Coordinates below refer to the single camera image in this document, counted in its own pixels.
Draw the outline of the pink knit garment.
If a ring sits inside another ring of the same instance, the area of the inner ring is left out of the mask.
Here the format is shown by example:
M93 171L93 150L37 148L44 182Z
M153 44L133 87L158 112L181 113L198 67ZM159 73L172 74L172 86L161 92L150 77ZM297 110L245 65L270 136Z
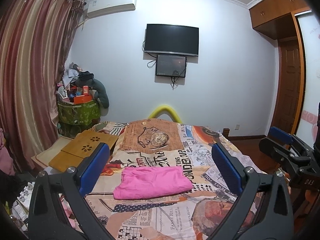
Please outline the pink knit garment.
M165 197L193 189L191 181L180 166L126 167L121 183L114 189L117 200L136 200Z

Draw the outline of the dark grey clothing pile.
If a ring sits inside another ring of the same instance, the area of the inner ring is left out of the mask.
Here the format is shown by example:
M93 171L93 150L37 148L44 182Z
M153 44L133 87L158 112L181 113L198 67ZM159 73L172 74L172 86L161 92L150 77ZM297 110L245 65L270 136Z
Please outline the dark grey clothing pile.
M78 87L88 86L90 89L96 90L98 93L97 99L100 100L102 107L107 109L110 106L105 86L94 78L93 73L88 71L80 72L75 85Z

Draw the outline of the brown wooden door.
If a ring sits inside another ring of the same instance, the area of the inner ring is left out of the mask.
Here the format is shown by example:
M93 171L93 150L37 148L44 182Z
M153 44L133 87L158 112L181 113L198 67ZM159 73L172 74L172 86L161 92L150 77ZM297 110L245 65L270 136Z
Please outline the brown wooden door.
M276 106L272 119L275 126L293 133L300 95L301 62L297 37L278 41L279 79Z

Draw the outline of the pink cloth at bedside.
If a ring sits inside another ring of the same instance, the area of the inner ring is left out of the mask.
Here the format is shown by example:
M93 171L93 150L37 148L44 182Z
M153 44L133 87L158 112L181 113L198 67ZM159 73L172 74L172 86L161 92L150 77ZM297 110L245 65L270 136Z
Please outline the pink cloth at bedside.
M2 172L9 176L14 176L14 164L13 159L11 158L6 146L5 146L5 137L3 133L3 129L0 128L1 135L1 145L0 145L0 169Z

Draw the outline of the newspaper print bed sheet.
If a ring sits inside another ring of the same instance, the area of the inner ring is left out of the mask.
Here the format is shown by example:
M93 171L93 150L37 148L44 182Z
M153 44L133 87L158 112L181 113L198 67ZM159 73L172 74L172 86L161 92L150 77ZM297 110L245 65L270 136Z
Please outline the newspaper print bed sheet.
M160 119L102 122L116 135L110 160L86 201L115 239L207 239L237 196L212 158L221 143L244 166L254 166L220 132Z

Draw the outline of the bamboo lap desk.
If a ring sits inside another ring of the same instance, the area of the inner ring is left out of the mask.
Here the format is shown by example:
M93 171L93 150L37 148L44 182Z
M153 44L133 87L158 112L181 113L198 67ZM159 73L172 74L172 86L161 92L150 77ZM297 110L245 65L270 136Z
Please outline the bamboo lap desk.
M65 172L70 166L78 167L85 157L89 157L102 142L111 149L118 136L85 130L78 134L49 162L49 166Z

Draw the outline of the green fabric storage bin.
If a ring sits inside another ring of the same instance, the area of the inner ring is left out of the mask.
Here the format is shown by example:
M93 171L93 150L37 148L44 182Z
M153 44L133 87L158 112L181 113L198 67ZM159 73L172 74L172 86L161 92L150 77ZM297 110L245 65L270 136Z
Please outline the green fabric storage bin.
M74 138L100 121L100 106L95 100L78 105L58 102L57 109L60 132L65 137Z

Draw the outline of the wooden overhead cabinet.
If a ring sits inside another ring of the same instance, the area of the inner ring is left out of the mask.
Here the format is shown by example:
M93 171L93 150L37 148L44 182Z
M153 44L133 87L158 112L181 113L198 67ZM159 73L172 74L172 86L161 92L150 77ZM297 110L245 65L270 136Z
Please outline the wooden overhead cabinet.
M262 0L249 10L252 28L273 40L297 36L293 12L308 7L306 0Z

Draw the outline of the orange box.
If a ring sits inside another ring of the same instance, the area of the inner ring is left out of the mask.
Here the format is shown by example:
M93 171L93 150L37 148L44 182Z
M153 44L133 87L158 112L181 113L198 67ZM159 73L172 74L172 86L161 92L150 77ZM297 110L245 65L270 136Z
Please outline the orange box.
M78 105L78 104L90 102L92 100L93 100L93 97L89 92L88 86L77 87L75 97L73 99L74 104Z

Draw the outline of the striped red gold curtain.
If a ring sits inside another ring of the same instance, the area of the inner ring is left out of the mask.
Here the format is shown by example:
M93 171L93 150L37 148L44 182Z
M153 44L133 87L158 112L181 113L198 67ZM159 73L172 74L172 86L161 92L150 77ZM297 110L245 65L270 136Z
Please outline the striped red gold curtain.
M57 140L56 87L84 0L1 0L1 128L16 168Z

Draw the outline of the white air conditioner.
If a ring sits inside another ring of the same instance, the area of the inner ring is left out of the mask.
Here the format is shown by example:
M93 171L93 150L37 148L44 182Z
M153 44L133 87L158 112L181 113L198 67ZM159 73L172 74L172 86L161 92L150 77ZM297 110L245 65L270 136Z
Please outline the white air conditioner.
M86 18L95 18L118 12L134 11L137 0L93 0L89 2Z

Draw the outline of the small wall monitor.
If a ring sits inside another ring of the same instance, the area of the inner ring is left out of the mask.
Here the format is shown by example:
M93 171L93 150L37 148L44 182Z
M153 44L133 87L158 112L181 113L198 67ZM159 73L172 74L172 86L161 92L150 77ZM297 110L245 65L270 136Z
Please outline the small wall monitor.
M156 76L185 78L187 58L177 55L157 55Z

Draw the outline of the black wall television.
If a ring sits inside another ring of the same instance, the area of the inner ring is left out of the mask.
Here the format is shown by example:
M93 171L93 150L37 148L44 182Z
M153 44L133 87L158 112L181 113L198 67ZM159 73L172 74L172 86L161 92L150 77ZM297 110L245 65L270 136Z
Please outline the black wall television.
M146 53L199 55L199 28L170 24L147 24L144 51Z

